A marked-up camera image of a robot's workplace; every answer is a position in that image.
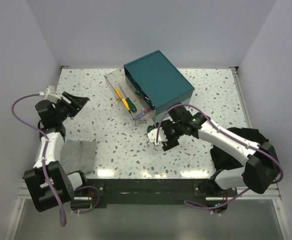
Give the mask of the blue handled screwdriver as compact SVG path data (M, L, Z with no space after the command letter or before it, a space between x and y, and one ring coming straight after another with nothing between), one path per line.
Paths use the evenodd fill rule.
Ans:
M143 110L141 113L139 113L137 116L134 117L134 120L137 121L140 118L142 118L144 115L146 115L148 112L145 112L145 110Z

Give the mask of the clear plastic drawer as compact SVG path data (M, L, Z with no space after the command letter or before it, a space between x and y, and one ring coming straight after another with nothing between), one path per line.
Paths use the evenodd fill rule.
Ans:
M154 105L143 93L136 93L136 88L126 76L123 67L104 75L104 78L115 100L135 126L154 123Z

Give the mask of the yellow black screwdriver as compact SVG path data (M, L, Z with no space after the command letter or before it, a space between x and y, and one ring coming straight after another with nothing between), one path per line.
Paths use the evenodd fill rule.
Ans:
M126 109L127 109L128 111L130 111L129 104L128 104L128 102L126 101L125 98L122 98L122 102L123 102L124 106L126 107Z

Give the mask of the long green handled screwdriver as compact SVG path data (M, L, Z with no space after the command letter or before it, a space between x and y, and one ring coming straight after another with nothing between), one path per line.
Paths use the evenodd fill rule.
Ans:
M134 103L130 100L129 97L126 96L126 94L124 93L123 89L122 89L121 87L119 87L119 88L120 88L120 90L121 90L121 92L122 92L122 94L123 94L123 96L124 96L123 98L125 98L126 101L127 101L128 104L129 104L130 112L132 112L132 113L136 113L136 112L137 112L137 108L136 108L136 106L134 105Z

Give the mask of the dark green screwdriver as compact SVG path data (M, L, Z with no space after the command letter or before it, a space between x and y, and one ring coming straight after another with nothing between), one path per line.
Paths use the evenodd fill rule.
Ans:
M145 93L139 89L135 90L135 95L137 95L138 97L142 98L148 105L152 105L151 100L149 99L149 97L147 95L145 95Z

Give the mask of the teal drawer box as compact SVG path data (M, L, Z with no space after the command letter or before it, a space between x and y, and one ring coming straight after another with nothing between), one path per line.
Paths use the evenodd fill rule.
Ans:
M195 90L159 50L125 64L124 71L134 88L153 103L157 118L176 103L190 103Z

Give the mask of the stubby green screwdriver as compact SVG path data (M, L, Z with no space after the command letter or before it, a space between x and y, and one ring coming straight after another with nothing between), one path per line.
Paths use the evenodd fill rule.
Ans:
M154 129L155 129L155 127L152 126L152 125L150 125L150 126L148 126L148 128L147 128L147 132L149 133L149 132L151 132L151 131L154 130Z

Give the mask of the yellow handled screwdriver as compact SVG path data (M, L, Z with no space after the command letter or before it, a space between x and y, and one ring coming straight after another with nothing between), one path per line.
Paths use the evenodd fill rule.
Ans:
M121 93L120 93L119 89L118 88L115 88L115 92L116 92L116 94L118 96L119 101L121 101L122 96L121 96Z

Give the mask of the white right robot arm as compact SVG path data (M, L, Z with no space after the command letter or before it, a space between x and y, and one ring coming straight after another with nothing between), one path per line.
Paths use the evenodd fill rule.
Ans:
M156 125L155 145L164 151L179 145L182 136L190 136L212 144L210 156L215 173L203 180L201 192L221 196L237 187L263 194L270 185L283 179L283 169L274 146L257 129L223 128L203 111L192 114L187 104L169 108Z

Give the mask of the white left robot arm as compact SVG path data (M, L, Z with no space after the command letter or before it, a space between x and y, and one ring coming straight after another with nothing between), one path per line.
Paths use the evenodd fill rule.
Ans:
M41 149L34 167L25 171L23 179L39 212L70 202L75 194L84 196L89 191L81 170L66 173L60 163L66 137L63 122L75 117L88 101L87 97L63 92L61 96L47 97L35 105L40 117L37 128Z

